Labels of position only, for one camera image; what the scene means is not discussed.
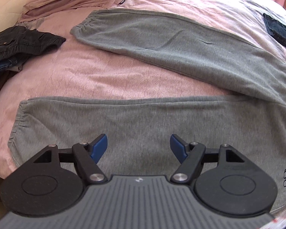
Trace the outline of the grey sweatpants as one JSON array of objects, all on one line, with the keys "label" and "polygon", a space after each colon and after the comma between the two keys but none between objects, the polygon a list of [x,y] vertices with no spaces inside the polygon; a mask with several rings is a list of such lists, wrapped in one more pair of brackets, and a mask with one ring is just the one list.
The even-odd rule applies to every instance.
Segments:
[{"label": "grey sweatpants", "polygon": [[178,162],[170,135],[208,147],[231,144],[277,183],[274,208],[286,204],[286,107],[78,42],[71,28],[86,9],[24,22],[66,39],[29,60],[7,84],[11,134],[0,157],[9,176],[47,144],[68,148],[107,134],[107,174],[170,175]]}]

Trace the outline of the pink grey duvet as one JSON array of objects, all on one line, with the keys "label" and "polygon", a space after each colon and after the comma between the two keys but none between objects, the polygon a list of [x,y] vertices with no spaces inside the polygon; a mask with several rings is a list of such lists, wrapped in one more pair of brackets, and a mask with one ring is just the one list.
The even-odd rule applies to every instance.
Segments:
[{"label": "pink grey duvet", "polygon": [[[188,17],[239,35],[286,62],[286,48],[268,35],[262,19],[262,14],[269,14],[286,25],[286,10],[272,0],[124,0],[122,7]],[[208,83],[78,42],[70,30],[92,11],[93,7],[68,9],[33,21],[38,30],[60,35],[66,41],[58,50],[25,63],[0,91],[0,177],[7,177],[16,168],[7,143],[23,100],[45,96],[117,100],[229,94]]]}]

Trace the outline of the crumpled blue jeans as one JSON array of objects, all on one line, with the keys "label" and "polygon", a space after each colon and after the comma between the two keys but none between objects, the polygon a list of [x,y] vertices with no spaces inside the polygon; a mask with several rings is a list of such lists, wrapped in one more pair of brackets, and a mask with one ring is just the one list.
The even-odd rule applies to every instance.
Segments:
[{"label": "crumpled blue jeans", "polygon": [[15,71],[19,72],[22,70],[22,65],[26,59],[21,59],[21,58],[15,58],[11,57],[5,60],[0,61],[0,72],[2,71]]}]

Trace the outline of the black jacket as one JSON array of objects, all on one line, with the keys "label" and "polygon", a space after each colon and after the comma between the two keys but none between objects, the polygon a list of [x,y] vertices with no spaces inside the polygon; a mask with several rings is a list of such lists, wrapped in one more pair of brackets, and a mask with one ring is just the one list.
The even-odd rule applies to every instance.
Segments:
[{"label": "black jacket", "polygon": [[65,41],[52,33],[13,26],[0,32],[0,61],[19,55],[39,56],[61,47]]}]

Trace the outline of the folded dark blue jeans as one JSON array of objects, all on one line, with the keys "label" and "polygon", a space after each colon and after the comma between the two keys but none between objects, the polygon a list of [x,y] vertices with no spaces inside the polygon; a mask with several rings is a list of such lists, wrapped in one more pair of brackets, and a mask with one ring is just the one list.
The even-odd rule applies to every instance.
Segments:
[{"label": "folded dark blue jeans", "polygon": [[286,47],[286,25],[267,14],[263,14],[263,20],[268,34],[282,46]]}]

